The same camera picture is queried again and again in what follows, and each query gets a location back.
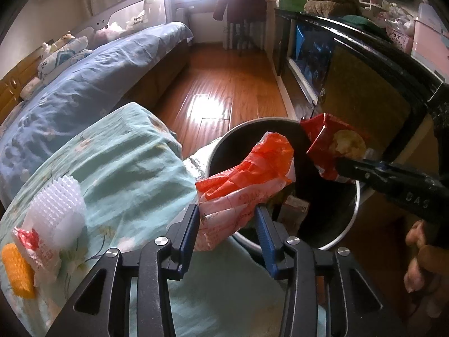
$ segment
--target picture of cookie on bag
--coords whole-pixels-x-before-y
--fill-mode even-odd
[[[366,152],[366,144],[360,134],[353,130],[343,129],[334,134],[329,151],[336,156],[344,156],[353,160],[362,160]]]

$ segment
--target orange sponge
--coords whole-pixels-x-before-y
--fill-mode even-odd
[[[34,299],[34,271],[14,243],[3,247],[1,258],[13,292],[18,297]]]

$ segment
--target orange plastic wrapper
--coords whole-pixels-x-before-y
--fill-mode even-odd
[[[324,113],[304,120],[301,126],[312,145],[307,155],[315,164],[322,178],[337,182],[350,182],[335,169],[336,157],[362,160],[366,153],[365,135],[361,135],[349,124],[337,117]]]
[[[201,216],[195,250],[214,249],[246,225],[257,204],[295,180],[292,146],[266,132],[239,165],[195,183]]]

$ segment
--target trash can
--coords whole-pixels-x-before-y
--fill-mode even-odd
[[[353,225],[360,203],[360,184],[342,184],[324,180],[306,152],[311,143],[296,120],[261,118],[240,124],[225,134],[207,163],[207,176],[239,164],[267,132],[285,136],[293,147],[295,161],[295,192],[310,203],[308,214],[298,237],[311,247],[327,250],[336,245]],[[254,228],[242,228],[233,237],[252,255],[261,256]]]

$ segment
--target brown towel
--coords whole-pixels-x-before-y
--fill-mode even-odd
[[[304,11],[325,17],[360,15],[359,0],[307,0]]]

